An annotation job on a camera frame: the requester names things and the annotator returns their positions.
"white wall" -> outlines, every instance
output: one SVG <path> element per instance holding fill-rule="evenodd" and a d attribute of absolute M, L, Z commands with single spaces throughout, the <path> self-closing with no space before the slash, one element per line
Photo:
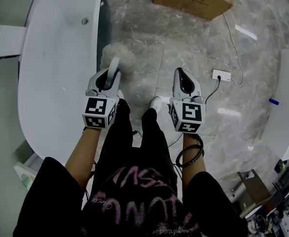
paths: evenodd
<path fill-rule="evenodd" d="M 30 153 L 18 120 L 17 73 L 17 58 L 0 60 L 0 237 L 12 236 L 27 193 L 13 169 L 17 152 Z"/>

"person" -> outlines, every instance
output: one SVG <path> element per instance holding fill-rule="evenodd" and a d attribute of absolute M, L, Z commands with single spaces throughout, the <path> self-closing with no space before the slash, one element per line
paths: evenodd
<path fill-rule="evenodd" d="M 206 172 L 202 156 L 183 168 L 183 203 L 178 199 L 177 176 L 156 121 L 161 106 L 161 99 L 154 97 L 142 117 L 141 147 L 133 148 L 130 108 L 124 99 L 119 100 L 83 210 L 101 130 L 84 130 L 65 167 L 45 158 L 13 235 L 201 236 L 202 232 L 209 237 L 247 236 L 247 223 Z M 183 148 L 197 143 L 184 134 Z M 190 161 L 198 150 L 186 152 L 182 162 Z"/>

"marble floor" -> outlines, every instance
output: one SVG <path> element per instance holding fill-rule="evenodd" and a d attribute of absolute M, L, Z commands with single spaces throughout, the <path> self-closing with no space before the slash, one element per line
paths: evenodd
<path fill-rule="evenodd" d="M 196 76 L 204 97 L 217 86 L 210 76 L 212 69 L 229 71 L 238 83 L 241 80 L 225 18 L 221 15 L 207 21 L 155 5 L 152 0 L 108 3 L 112 42 L 125 44 L 137 59 L 134 78 L 121 85 L 131 106 L 133 129 L 142 132 L 141 116 L 151 98 L 160 96 L 164 104 L 158 123 L 170 145 L 180 136 L 174 132 L 167 109 L 177 67 Z M 273 169 L 279 159 L 260 137 L 270 113 L 268 99 L 276 92 L 280 50 L 289 48 L 289 0 L 234 0 L 225 15 L 245 77 L 240 87 L 223 81 L 208 100 L 206 122 L 199 129 L 205 144 L 206 168 L 227 194 L 239 181 L 236 172 L 252 168 L 272 188 L 277 178 Z M 257 35 L 257 40 L 235 30 L 235 25 Z M 103 131 L 98 152 L 105 135 Z M 140 143 L 137 134 L 134 146 Z M 173 161 L 181 147 L 182 138 L 170 148 Z"/>

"white cable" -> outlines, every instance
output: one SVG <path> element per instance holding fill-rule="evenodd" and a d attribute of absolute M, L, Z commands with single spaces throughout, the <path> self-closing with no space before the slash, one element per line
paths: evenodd
<path fill-rule="evenodd" d="M 239 58 L 238 50 L 237 50 L 237 48 L 235 47 L 235 44 L 234 44 L 234 42 L 233 42 L 233 38 L 232 38 L 232 34 L 231 34 L 231 30 L 230 30 L 230 26 L 229 26 L 229 24 L 228 24 L 227 18 L 225 17 L 225 14 L 223 14 L 223 16 L 224 16 L 224 19 L 225 19 L 225 21 L 226 21 L 226 23 L 227 23 L 227 26 L 228 26 L 228 29 L 229 29 L 229 33 L 230 33 L 230 38 L 231 38 L 232 44 L 233 44 L 233 46 L 234 46 L 234 49 L 235 49 L 235 51 L 237 52 L 238 63 L 239 63 L 240 69 L 241 69 L 241 71 L 242 71 L 242 80 L 241 80 L 241 83 L 240 83 L 240 84 L 237 84 L 232 77 L 231 77 L 231 79 L 232 79 L 232 81 L 234 82 L 235 85 L 241 86 L 241 85 L 243 84 L 244 70 L 243 70 L 243 68 L 242 68 L 242 66 L 241 66 L 241 63 L 240 63 L 240 58 Z"/>

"blue object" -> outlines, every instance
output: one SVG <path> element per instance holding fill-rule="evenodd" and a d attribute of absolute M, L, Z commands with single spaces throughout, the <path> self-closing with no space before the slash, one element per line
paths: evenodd
<path fill-rule="evenodd" d="M 279 102 L 276 101 L 276 100 L 273 99 L 273 98 L 270 98 L 270 99 L 269 99 L 269 102 L 271 102 L 271 103 L 274 104 L 274 105 L 279 105 Z"/>

